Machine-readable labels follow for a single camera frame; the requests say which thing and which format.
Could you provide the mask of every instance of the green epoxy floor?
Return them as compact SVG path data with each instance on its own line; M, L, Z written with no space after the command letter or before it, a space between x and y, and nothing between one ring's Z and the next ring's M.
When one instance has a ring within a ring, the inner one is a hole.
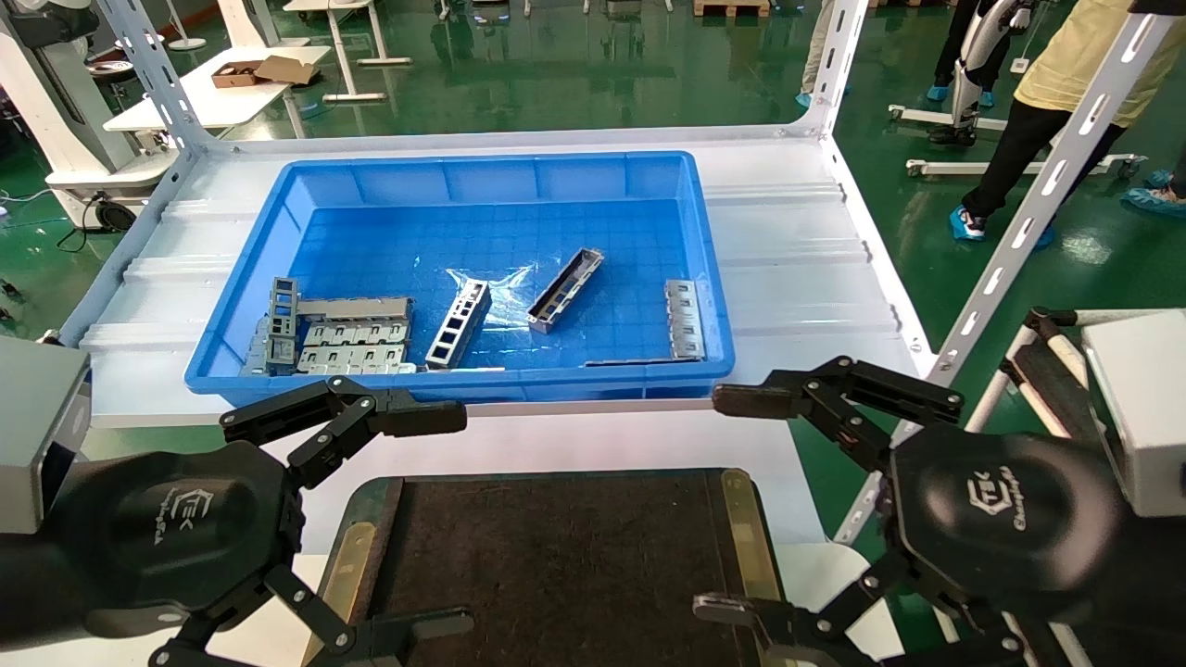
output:
M324 18L310 25L280 11L273 15L283 36L310 36L329 44ZM1063 1L1033 31L1033 57L1070 11ZM668 14L662 2L642 5L633 20L611 20L604 0L585 17L576 0L541 0L530 20L515 0L508 25L478 26L472 12L440 23L425 0L383 0L381 21L388 50L410 56L407 69L355 69L362 91L385 91L387 102L364 107L320 104L323 94L340 87L336 65L324 62L325 80L298 91L308 107L310 136L361 134L421 134L447 132L506 132L672 125L741 125L789 122L799 116L802 64L815 21L815 2L801 12L786 6L770 19L694 19L690 2L676 0ZM955 243L946 215L975 184L974 178L917 179L905 173L910 158L988 160L991 133L965 152L931 146L922 127L893 123L887 104L936 108L922 99L949 20L946 7L871 12L853 64L852 93L836 128L861 192L881 230L901 279L913 299L932 348L952 325L976 278L987 263L993 242L1008 223L1025 190L1018 189L1010 208L994 218L989 243ZM365 17L343 24L351 59L370 55ZM215 23L195 31L211 40L204 50L174 53L180 72L225 46L225 31ZM1020 55L1024 39L1014 42ZM997 84L999 107L988 115L1005 116L1015 81L1006 74ZM1180 120L1186 102L1186 71L1177 69L1137 125L1116 145L1117 152L1147 154L1142 173L1172 166L1186 141ZM133 99L139 90L132 90ZM278 102L260 119L230 138L291 138L292 127ZM0 188L12 193L40 188L45 167L32 148L0 159ZM991 369L1031 305L1053 307L1156 307L1186 300L1186 225L1180 221L1141 214L1120 204L1129 184L1093 177L1060 211L1059 242L1035 255L1006 298L988 333L969 360L957 388L978 395ZM0 275L25 293L9 305L15 323L4 332L34 337L59 325L85 292L115 239L91 236L84 249L65 254L53 242L69 225L37 224L60 216L52 198L13 205L8 227L0 230ZM1024 406L1006 398L990 430L1037 428ZM863 481L810 428L792 426L825 529L830 533L848 509ZM216 428L144 428L94 432L93 456L166 449L198 451L218 446ZM878 552L875 538L859 545L867 557ZM910 646L935 641L925 610L910 599L899 605Z

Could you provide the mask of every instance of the black pants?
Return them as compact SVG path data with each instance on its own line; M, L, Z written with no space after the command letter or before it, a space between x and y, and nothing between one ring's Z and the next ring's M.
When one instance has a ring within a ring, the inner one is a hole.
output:
M991 6L991 0L983 0L986 7ZM968 34L968 26L976 14L976 5L981 0L959 0L956 4L955 14L951 15L951 26L948 27L948 40L943 43L943 51L939 51L939 61L935 63L935 84L949 85L955 78L956 61L959 59L959 49L963 39ZM996 45L988 62L978 70L968 72L968 78L978 83L984 90L993 90L993 85L1001 75L1001 65L1009 55L1009 36L1006 34L1001 43Z
M1186 199L1186 146L1182 146L1182 155L1178 158L1178 166L1174 167L1174 177L1169 180L1169 189L1180 199Z
M980 179L980 186L968 192L963 198L963 205L975 217L988 217L1005 205L1005 196L1013 190L1021 176L1026 171L1026 165L1038 157L1050 140L1063 129L1066 121L1071 120L1071 112L1056 112L1051 109L1039 109L1029 104L1013 101L1009 108L1009 125L1001 133L1001 142L996 145L993 160L988 163L988 171ZM1075 179L1067 197L1083 183L1099 160L1108 154L1111 145L1124 134L1124 128L1118 125L1109 125L1104 129L1104 135L1091 152L1088 164Z

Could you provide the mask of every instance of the blue plastic tray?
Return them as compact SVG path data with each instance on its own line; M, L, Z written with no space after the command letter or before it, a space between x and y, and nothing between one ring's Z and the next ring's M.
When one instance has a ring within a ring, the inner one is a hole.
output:
M581 247L605 263L550 333L527 310ZM304 299L412 297L406 361L422 364L467 278L493 303L460 368L357 375L421 400L551 401L703 396L733 368L733 339L700 178L680 152L299 161L285 167L215 307L185 383L242 406L319 376L240 377L272 280ZM582 368L670 356L663 296L694 280L701 362Z

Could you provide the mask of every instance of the brass edge strip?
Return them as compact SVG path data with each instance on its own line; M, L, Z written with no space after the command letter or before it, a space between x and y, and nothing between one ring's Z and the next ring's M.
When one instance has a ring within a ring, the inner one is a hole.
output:
M758 497L753 493L753 482L750 479L750 475L745 470L731 468L721 474L721 488L746 597L782 601L778 576L774 572L774 561L770 553L770 541L766 539L766 528L761 521ZM797 662L763 656L763 665L795 667Z
M369 521L353 523L342 535L338 557L333 560L333 567L327 572L329 579L321 597L330 605L330 609L344 620L350 618L353 611L363 572L366 570L366 557L374 541L374 523ZM317 639L315 635L311 636L308 646L305 648L305 658L301 659L301 666L308 665L319 650L321 650L321 640Z

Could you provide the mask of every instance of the dark work surface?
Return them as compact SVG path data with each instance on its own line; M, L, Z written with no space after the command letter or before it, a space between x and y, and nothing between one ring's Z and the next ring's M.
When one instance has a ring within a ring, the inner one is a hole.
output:
M720 474L409 479L371 612L473 610L412 667L757 665L748 630L691 615L741 592Z

